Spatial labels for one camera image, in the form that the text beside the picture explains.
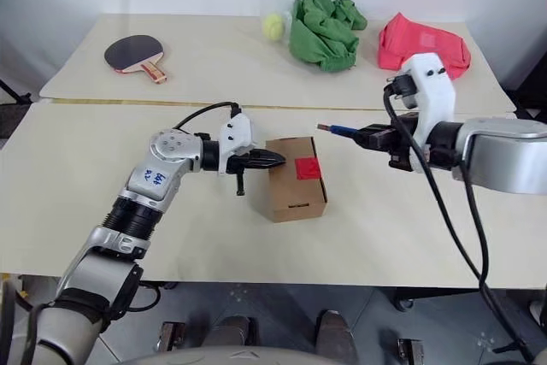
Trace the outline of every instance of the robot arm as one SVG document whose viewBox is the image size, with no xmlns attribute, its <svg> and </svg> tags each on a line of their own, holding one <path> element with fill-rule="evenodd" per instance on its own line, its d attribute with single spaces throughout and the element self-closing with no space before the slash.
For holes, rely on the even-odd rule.
<svg viewBox="0 0 547 365">
<path fill-rule="evenodd" d="M 434 53 L 412 56 L 386 87 L 407 109 L 399 116 L 424 150 L 431 167 L 462 180 L 465 162 L 471 182 L 497 191 L 547 194 L 547 125 L 504 118 L 454 122 L 455 91 Z M 387 152 L 390 167 L 420 173 L 421 165 L 395 124 L 373 124 L 360 130 L 318 126 L 352 138 L 362 148 Z"/>
<path fill-rule="evenodd" d="M 45 365 L 85 363 L 99 333 L 129 309 L 143 273 L 135 261 L 150 247 L 155 225 L 186 173 L 203 169 L 237 174 L 242 195 L 246 168 L 284 162 L 277 153 L 255 149 L 251 123 L 243 113 L 222 127 L 219 141 L 177 129 L 154 135 L 103 224 L 93 229 L 68 267 L 55 301 L 42 310 L 35 344 L 23 357 Z"/>
</svg>

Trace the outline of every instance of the tennis ball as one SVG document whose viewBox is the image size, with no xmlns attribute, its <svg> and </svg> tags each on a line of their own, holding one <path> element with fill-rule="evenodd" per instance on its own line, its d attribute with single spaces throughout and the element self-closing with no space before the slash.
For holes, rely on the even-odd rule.
<svg viewBox="0 0 547 365">
<path fill-rule="evenodd" d="M 285 23 L 283 17 L 278 13 L 272 13 L 262 21 L 262 33 L 266 38 L 277 42 L 283 37 Z"/>
</svg>

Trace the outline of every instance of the pink cloth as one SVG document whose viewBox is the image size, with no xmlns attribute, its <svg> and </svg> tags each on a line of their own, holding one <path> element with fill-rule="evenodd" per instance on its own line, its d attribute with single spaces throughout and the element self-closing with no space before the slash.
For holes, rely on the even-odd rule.
<svg viewBox="0 0 547 365">
<path fill-rule="evenodd" d="M 378 66 L 398 70 L 416 53 L 435 52 L 451 79 L 460 77 L 471 64 L 463 39 L 454 33 L 409 21 L 397 13 L 379 34 Z"/>
</svg>

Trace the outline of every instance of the floor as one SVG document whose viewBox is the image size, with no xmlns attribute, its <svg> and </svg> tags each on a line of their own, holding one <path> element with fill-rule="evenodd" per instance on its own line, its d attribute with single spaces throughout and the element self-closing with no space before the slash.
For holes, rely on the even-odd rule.
<svg viewBox="0 0 547 365">
<path fill-rule="evenodd" d="M 35 277 L 30 284 L 35 303 L 51 298 L 56 287 L 54 279 L 45 277 Z M 349 322 L 364 365 L 400 363 L 394 355 L 397 338 L 421 339 L 427 364 L 520 360 L 515 352 L 491 352 L 508 340 L 477 293 L 416 300 L 409 312 L 401 313 L 391 305 L 391 292 L 363 286 L 180 283 L 163 290 L 155 308 L 127 314 L 112 324 L 97 341 L 87 365 L 152 355 L 164 321 L 185 322 L 185 347 L 198 346 L 211 326 L 229 315 L 256 318 L 262 345 L 313 352 L 315 321 L 323 309 L 336 309 Z M 532 351 L 546 348 L 547 338 L 524 305 L 520 307 L 505 292 L 498 294 Z M 133 305 L 146 305 L 153 297 L 152 291 L 143 289 Z"/>
</svg>

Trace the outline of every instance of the ping pong paddle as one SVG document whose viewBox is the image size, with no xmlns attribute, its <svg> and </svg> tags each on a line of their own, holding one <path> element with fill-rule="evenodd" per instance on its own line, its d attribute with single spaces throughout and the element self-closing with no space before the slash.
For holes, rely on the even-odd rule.
<svg viewBox="0 0 547 365">
<path fill-rule="evenodd" d="M 168 78 L 156 63 L 163 56 L 163 46 L 157 39 L 145 34 L 121 38 L 104 52 L 104 60 L 118 73 L 143 70 L 154 83 L 160 85 Z"/>
</svg>

